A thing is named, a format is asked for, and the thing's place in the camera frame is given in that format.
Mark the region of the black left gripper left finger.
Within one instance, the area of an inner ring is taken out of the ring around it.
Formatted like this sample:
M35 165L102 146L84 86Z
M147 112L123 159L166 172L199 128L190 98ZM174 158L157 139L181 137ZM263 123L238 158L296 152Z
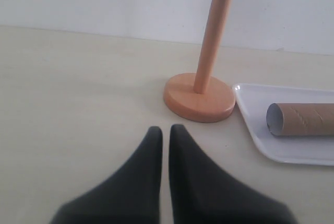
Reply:
M51 223L160 223L162 151L162 130L152 126L113 175L61 206Z

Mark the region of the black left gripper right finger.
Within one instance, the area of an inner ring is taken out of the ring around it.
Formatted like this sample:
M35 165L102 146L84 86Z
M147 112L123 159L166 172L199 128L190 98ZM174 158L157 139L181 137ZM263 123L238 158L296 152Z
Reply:
M294 223L289 208L235 179L174 124L169 141L174 223Z

